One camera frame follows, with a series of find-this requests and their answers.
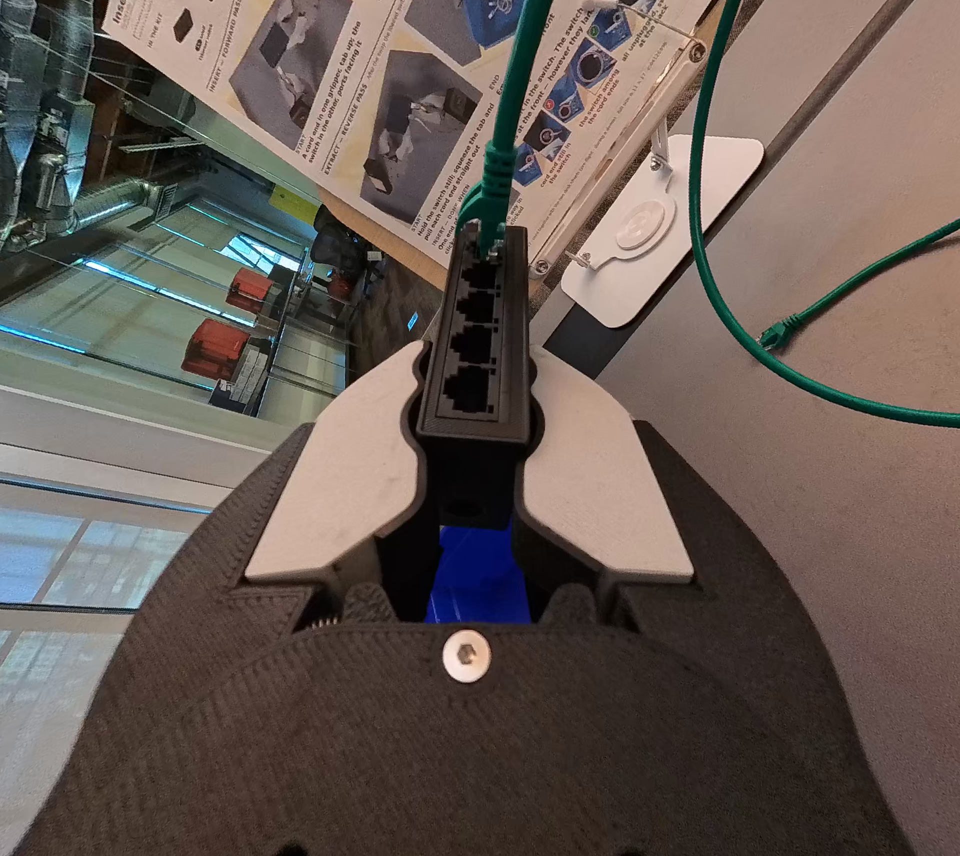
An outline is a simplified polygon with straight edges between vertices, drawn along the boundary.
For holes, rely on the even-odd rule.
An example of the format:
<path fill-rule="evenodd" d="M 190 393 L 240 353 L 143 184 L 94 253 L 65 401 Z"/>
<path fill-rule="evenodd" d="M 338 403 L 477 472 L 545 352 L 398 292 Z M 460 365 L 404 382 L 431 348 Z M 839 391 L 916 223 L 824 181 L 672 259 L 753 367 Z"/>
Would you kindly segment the black ethernet switch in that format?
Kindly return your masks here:
<path fill-rule="evenodd" d="M 478 240 L 471 223 L 454 245 L 415 435 L 439 524 L 503 531 L 533 433 L 527 233 Z"/>

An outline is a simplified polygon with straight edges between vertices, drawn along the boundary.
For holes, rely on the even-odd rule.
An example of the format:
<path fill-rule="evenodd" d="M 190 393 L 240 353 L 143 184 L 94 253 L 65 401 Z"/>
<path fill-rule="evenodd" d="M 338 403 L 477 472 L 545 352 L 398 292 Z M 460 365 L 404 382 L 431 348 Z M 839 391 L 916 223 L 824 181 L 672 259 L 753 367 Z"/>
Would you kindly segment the blue plastic bin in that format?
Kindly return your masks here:
<path fill-rule="evenodd" d="M 514 559 L 512 529 L 443 526 L 441 556 L 426 624 L 532 622 L 526 583 Z"/>

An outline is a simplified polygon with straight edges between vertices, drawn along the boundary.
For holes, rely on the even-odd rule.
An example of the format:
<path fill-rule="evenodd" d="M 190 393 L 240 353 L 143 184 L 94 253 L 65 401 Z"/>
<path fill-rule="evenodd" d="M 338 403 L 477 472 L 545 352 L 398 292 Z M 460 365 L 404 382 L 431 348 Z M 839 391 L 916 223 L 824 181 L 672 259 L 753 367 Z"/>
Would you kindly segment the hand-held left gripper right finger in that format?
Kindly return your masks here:
<path fill-rule="evenodd" d="M 531 358 L 542 433 L 517 512 L 534 554 L 556 547 L 595 586 L 690 583 L 693 563 L 630 413 L 545 348 Z"/>

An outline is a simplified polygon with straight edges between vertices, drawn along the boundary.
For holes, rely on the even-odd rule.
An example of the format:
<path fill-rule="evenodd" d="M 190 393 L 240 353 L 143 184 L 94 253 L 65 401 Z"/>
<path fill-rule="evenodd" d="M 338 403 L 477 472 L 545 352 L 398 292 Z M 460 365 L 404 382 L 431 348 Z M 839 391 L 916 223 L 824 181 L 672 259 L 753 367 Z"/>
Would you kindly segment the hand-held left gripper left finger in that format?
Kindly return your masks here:
<path fill-rule="evenodd" d="M 439 523 L 411 427 L 429 342 L 414 340 L 317 417 L 245 579 L 256 586 L 432 586 Z"/>

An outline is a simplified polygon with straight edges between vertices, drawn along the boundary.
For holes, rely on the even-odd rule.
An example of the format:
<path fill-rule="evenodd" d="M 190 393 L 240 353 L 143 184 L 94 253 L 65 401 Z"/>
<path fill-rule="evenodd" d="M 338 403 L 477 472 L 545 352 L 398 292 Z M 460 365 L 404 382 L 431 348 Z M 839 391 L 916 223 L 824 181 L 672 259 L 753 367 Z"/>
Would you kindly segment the white stand base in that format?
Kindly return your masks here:
<path fill-rule="evenodd" d="M 608 329 L 637 317 L 691 254 L 690 146 L 690 135 L 668 137 L 666 166 L 640 166 L 562 275 L 561 291 Z M 746 185 L 764 155 L 756 139 L 706 137 L 703 231 Z"/>

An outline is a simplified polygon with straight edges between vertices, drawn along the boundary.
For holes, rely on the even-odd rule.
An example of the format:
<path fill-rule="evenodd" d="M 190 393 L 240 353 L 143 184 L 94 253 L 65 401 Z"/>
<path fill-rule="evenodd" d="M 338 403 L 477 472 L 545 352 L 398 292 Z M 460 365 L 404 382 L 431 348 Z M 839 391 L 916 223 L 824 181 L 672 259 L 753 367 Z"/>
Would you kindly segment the small yellow sign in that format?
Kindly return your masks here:
<path fill-rule="evenodd" d="M 318 200 L 305 198 L 282 185 L 274 185 L 270 193 L 270 205 L 301 223 L 311 226 L 320 209 Z"/>

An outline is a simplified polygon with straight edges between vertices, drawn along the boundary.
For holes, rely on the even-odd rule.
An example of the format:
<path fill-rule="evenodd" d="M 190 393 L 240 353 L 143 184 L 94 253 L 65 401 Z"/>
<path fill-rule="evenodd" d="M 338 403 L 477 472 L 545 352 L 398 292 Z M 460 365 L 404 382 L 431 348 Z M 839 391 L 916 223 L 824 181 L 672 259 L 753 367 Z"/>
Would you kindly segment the printed instruction poster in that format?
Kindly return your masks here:
<path fill-rule="evenodd" d="M 110 0 L 116 40 L 383 226 L 449 262 L 531 0 Z M 718 0 L 554 0 L 508 138 L 530 244 Z"/>

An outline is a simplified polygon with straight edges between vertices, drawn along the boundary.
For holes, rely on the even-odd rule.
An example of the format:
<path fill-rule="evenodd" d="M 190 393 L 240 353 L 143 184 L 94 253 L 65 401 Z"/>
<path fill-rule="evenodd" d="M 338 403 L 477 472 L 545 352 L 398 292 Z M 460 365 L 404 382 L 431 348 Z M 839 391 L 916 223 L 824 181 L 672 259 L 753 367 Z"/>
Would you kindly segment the clear poster holder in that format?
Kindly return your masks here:
<path fill-rule="evenodd" d="M 628 118 L 620 113 L 611 124 L 614 138 L 590 151 L 567 180 L 558 202 L 549 212 L 549 232 L 530 243 L 529 279 L 540 283 L 566 250 L 580 227 L 632 160 L 663 127 L 672 107 L 701 69 L 707 45 L 694 38 L 679 49 L 655 80 L 637 112 Z"/>

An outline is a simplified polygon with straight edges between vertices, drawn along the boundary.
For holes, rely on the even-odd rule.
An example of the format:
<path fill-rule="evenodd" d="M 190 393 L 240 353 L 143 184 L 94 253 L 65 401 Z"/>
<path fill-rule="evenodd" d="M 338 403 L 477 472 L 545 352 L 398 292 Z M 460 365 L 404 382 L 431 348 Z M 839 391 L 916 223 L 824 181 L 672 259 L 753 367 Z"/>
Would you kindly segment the large glass window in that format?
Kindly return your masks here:
<path fill-rule="evenodd" d="M 2 484 L 2 723 L 69 729 L 202 509 Z"/>

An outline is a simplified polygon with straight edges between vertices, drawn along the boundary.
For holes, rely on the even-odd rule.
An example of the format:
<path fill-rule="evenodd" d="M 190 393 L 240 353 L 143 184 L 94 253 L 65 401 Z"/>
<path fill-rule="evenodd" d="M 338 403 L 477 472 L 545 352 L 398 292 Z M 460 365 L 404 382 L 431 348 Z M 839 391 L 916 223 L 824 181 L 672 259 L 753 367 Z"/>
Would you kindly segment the red storage case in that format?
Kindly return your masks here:
<path fill-rule="evenodd" d="M 187 341 L 180 369 L 215 382 L 232 382 L 249 339 L 231 324 L 204 319 Z"/>
<path fill-rule="evenodd" d="M 224 301 L 227 305 L 253 315 L 262 313 L 273 281 L 248 267 L 239 268 L 231 280 Z"/>

